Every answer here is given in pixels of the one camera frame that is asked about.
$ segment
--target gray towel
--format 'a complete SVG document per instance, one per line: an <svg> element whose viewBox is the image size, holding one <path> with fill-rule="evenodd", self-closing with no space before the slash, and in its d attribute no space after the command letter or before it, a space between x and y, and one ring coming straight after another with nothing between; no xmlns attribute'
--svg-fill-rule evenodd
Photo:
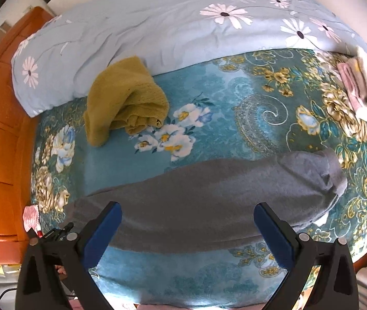
<svg viewBox="0 0 367 310"><path fill-rule="evenodd" d="M158 253L227 249L258 239L258 203L267 202L299 230L332 209L346 187L332 149L258 161L214 159L80 198L66 206L64 224L83 228L116 201L123 219L111 246Z"/></svg>

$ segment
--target blue floral bedspread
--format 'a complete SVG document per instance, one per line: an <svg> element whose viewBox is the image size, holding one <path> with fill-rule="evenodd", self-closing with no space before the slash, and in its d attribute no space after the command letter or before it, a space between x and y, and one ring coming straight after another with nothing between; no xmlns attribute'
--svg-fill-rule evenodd
<svg viewBox="0 0 367 310"><path fill-rule="evenodd" d="M337 62L346 59L323 51L264 50L155 76L170 102L165 125L135 136L112 131L100 148L86 141L85 98L45 112L32 172L32 202L39 205L43 231L64 221L70 200L100 188L213 158L254 160L331 147L348 189L304 231L318 241L345 236L357 260L367 252L367 123L355 117L339 79ZM170 255L109 247L90 273L105 295L181 307L262 303L285 275L263 241ZM315 267L307 286L316 275Z"/></svg>

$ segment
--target wooden bed post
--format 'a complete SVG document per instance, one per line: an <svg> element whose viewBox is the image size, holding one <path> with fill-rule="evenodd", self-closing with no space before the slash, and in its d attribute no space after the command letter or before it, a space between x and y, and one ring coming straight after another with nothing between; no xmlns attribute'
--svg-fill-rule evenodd
<svg viewBox="0 0 367 310"><path fill-rule="evenodd" d="M40 7L27 13L0 40L0 264L20 263L28 244L23 211L30 204L30 175L37 118L14 95L11 58L19 43L52 16Z"/></svg>

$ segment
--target blue gripper pad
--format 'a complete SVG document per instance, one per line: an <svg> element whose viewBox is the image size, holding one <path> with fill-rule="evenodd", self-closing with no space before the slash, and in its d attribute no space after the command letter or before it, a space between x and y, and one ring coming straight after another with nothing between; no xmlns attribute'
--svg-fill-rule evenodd
<svg viewBox="0 0 367 310"><path fill-rule="evenodd" d="M122 221L120 204L111 202L94 221L100 222L83 247L81 262L86 269L96 267Z"/></svg>
<svg viewBox="0 0 367 310"><path fill-rule="evenodd" d="M266 203L260 203L255 206L254 222L263 235L277 264L287 270L293 268L299 244L295 239L296 233L290 225L280 220ZM286 227L290 228L293 233L288 232L288 234L284 235L283 231L286 230Z"/></svg>

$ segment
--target yellow knitted cloth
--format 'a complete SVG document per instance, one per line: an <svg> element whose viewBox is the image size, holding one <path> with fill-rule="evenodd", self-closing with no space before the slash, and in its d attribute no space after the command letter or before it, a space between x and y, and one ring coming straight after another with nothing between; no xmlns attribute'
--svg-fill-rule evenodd
<svg viewBox="0 0 367 310"><path fill-rule="evenodd" d="M169 103L141 60L123 59L102 71L93 82L84 112L87 141L95 147L110 129L124 127L130 135L148 126L162 127Z"/></svg>

